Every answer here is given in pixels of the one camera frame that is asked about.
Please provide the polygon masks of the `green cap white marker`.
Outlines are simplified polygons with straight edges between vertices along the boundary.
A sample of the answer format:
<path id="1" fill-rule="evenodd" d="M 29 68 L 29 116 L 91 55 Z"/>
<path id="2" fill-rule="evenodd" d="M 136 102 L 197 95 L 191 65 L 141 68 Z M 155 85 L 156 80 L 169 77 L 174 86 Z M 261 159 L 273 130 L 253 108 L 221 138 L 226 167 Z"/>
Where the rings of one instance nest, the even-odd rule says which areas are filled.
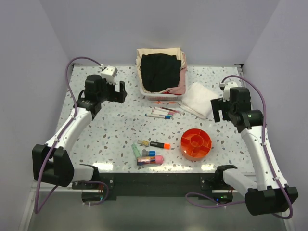
<path id="1" fill-rule="evenodd" d="M 170 114 L 168 112 L 159 111 L 159 110 L 152 110 L 151 114 L 157 115 L 157 116 L 168 116 L 170 118 L 173 117 L 173 114 Z"/>

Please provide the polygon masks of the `orange round divided organizer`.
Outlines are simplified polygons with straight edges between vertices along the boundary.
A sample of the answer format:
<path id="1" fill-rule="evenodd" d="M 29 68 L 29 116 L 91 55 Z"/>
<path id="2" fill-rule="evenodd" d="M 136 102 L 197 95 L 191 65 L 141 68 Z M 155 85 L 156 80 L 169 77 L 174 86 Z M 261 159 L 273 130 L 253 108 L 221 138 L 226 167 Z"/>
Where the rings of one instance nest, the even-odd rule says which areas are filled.
<path id="1" fill-rule="evenodd" d="M 201 161 L 211 151 L 212 141 L 205 131 L 192 128 L 182 134 L 180 149 L 186 159 Z"/>

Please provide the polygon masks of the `black orange highlighter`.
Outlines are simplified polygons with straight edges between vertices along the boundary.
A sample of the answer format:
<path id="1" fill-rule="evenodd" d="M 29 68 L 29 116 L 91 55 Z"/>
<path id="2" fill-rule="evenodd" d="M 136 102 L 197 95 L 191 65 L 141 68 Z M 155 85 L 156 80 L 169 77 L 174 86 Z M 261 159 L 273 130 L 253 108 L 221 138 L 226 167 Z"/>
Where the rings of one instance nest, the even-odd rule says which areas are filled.
<path id="1" fill-rule="evenodd" d="M 171 145 L 169 143 L 161 143 L 161 142 L 154 142 L 154 141 L 150 142 L 150 146 L 167 149 L 167 150 L 170 150 L 171 148 Z"/>

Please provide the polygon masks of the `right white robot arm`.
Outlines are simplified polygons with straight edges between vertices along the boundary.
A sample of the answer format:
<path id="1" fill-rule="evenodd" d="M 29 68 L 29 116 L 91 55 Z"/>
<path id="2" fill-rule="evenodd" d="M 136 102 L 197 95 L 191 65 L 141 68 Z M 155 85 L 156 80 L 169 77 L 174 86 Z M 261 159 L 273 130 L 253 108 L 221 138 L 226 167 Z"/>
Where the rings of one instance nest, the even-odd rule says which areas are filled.
<path id="1" fill-rule="evenodd" d="M 220 189 L 233 187 L 243 197 L 251 215 L 292 212 L 298 198 L 296 187 L 290 187 L 281 173 L 269 140 L 264 114 L 251 109 L 251 96 L 245 87 L 221 87 L 223 96 L 211 100 L 214 121 L 230 121 L 237 128 L 250 154 L 256 174 L 252 181 L 234 165 L 217 167 L 214 183 Z"/>

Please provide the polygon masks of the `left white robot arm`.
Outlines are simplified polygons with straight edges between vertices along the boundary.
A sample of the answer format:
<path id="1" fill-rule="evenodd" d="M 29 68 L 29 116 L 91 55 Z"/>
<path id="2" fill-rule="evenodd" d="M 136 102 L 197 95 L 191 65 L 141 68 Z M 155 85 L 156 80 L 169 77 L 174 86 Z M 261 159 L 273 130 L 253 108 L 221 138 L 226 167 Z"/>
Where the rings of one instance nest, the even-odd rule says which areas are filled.
<path id="1" fill-rule="evenodd" d="M 66 187 L 82 181 L 89 189 L 100 183 L 98 169 L 92 165 L 73 164 L 70 152 L 82 131 L 91 123 L 105 101 L 123 103 L 127 96 L 125 83 L 116 86 L 100 75 L 89 75 L 71 114 L 58 132 L 45 144 L 32 150 L 33 175 L 37 182 Z"/>

